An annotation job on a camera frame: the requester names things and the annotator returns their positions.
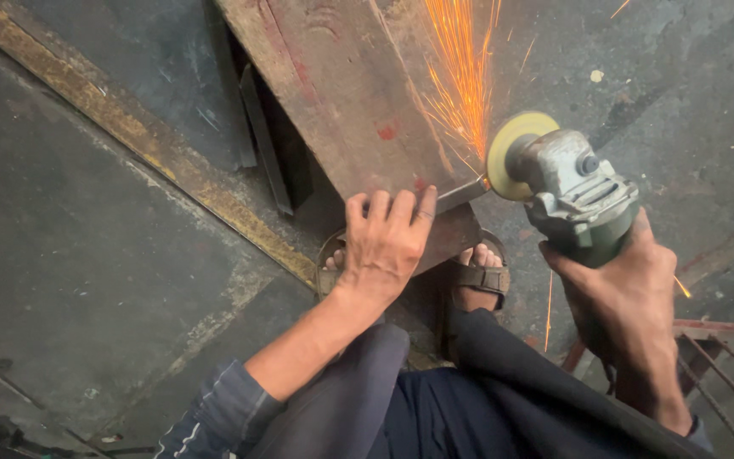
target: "sandal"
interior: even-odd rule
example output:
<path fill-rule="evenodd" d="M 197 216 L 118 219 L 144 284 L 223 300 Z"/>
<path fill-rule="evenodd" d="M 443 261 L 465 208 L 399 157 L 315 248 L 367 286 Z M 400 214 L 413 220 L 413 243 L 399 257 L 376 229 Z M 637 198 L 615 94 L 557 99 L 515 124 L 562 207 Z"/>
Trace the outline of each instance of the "sandal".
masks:
<path fill-rule="evenodd" d="M 346 233 L 347 231 L 345 229 L 336 231 L 332 236 L 327 238 L 319 251 L 319 257 L 316 259 L 316 295 L 320 302 L 330 295 L 330 292 L 339 280 L 339 276 L 342 275 L 341 269 L 322 268 L 324 268 L 328 258 L 332 257 L 337 250 L 344 248 L 344 236 Z"/>
<path fill-rule="evenodd" d="M 459 287 L 471 287 L 478 291 L 497 294 L 497 303 L 494 306 L 493 314 L 499 315 L 497 311 L 503 309 L 505 295 L 508 293 L 511 283 L 503 242 L 487 229 L 482 230 L 482 239 L 481 243 L 485 244 L 494 255 L 500 257 L 503 262 L 502 267 L 476 266 L 474 261 L 469 261 L 469 265 L 466 266 L 456 258 L 450 258 L 439 266 L 442 281 L 439 284 L 443 286 L 441 291 L 443 307 L 440 308 L 438 315 L 436 336 L 440 339 L 442 357 L 454 363 L 454 350 L 452 349 L 454 335 L 449 331 L 450 318 L 456 312 L 463 312 L 462 309 L 457 307 L 455 298 L 457 289 Z"/>

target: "person's left hand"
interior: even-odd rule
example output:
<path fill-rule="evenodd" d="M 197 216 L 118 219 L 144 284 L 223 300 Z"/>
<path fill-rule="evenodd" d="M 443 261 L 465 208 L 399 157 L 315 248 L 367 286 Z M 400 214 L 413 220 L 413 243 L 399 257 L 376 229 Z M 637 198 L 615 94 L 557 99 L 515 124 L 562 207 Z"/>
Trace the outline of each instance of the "person's left hand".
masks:
<path fill-rule="evenodd" d="M 391 208 L 390 193 L 376 191 L 366 218 L 367 194 L 348 199 L 346 262 L 337 287 L 381 311 L 390 306 L 421 260 L 437 198 L 437 189 L 427 188 L 413 217 L 416 199 L 412 192 L 399 192 Z"/>

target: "foot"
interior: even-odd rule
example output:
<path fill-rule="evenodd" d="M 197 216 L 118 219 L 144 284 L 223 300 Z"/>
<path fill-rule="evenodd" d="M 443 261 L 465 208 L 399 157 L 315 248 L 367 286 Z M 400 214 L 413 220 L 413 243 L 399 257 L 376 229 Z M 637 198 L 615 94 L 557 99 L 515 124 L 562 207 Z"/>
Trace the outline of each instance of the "foot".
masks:
<path fill-rule="evenodd" d="M 321 269 L 324 269 L 325 271 L 343 271 L 344 270 L 344 249 L 339 249 L 336 252 L 333 252 L 333 256 L 329 256 L 327 260 L 325 260 L 325 265 L 321 267 Z"/>
<path fill-rule="evenodd" d="M 503 260 L 494 255 L 486 244 L 477 244 L 473 248 L 466 249 L 457 256 L 457 261 L 466 266 L 469 266 L 470 261 L 473 261 L 475 266 L 487 268 L 501 268 L 503 266 Z M 494 307 L 497 305 L 496 293 L 483 292 L 472 287 L 457 287 L 454 298 L 455 306 L 466 312 L 472 312 L 477 308 L 494 311 Z"/>

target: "angle grinder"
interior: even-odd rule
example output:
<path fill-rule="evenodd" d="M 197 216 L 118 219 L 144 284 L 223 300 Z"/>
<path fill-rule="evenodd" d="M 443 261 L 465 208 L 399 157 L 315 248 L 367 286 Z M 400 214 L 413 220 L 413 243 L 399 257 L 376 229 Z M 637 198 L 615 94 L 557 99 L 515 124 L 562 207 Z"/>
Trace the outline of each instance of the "angle grinder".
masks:
<path fill-rule="evenodd" d="M 488 186 L 522 201 L 551 245 L 590 268 L 621 250 L 638 213 L 638 187 L 600 159 L 585 136 L 545 113 L 506 120 L 486 155 Z"/>

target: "sandal strap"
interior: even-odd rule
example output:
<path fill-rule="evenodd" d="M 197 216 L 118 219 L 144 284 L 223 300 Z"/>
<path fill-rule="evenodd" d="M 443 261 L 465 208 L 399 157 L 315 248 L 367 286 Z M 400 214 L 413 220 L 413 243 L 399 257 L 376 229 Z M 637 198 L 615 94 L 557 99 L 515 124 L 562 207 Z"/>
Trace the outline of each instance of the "sandal strap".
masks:
<path fill-rule="evenodd" d="M 466 266 L 454 262 L 455 285 L 474 287 L 485 292 L 505 295 L 509 290 L 509 270 L 506 267 Z"/>
<path fill-rule="evenodd" d="M 318 288 L 319 298 L 324 299 L 336 286 L 339 276 L 342 272 L 339 270 L 317 269 L 316 270 L 316 287 Z"/>

